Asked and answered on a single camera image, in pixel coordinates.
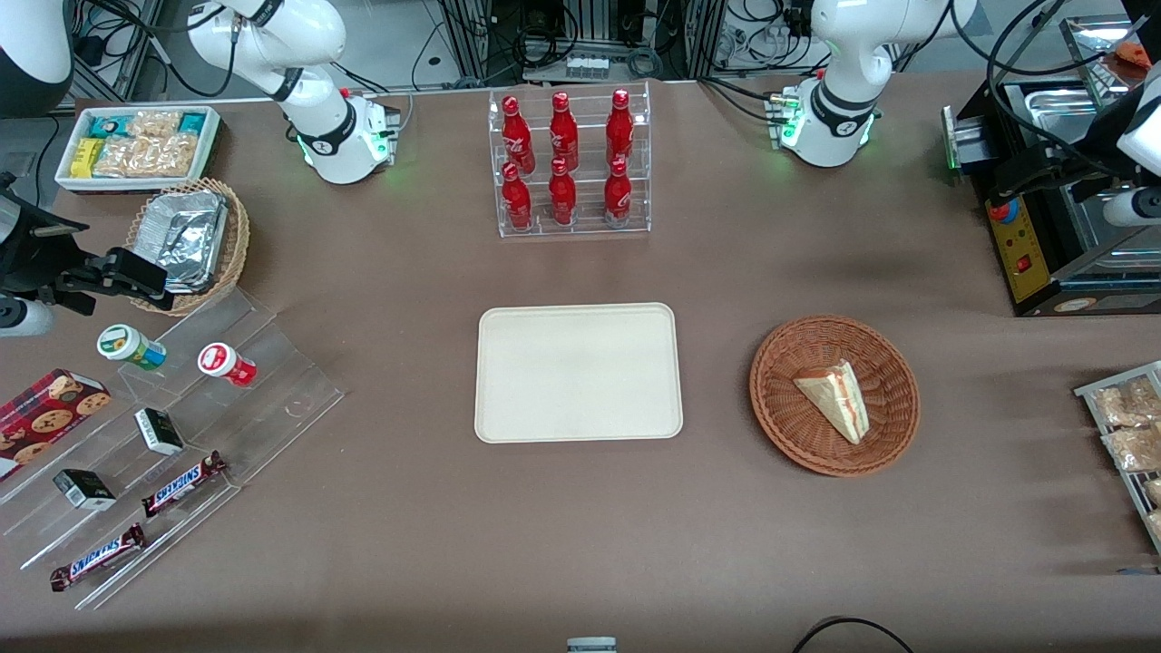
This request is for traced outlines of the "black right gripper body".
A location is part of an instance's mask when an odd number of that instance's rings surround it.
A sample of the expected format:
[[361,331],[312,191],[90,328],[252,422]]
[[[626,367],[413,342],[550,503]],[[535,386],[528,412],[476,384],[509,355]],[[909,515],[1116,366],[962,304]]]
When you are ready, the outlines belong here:
[[75,244],[75,234],[91,227],[62,218],[19,198],[3,177],[3,200],[14,211],[3,214],[3,297],[62,300],[65,293],[104,292],[94,256]]

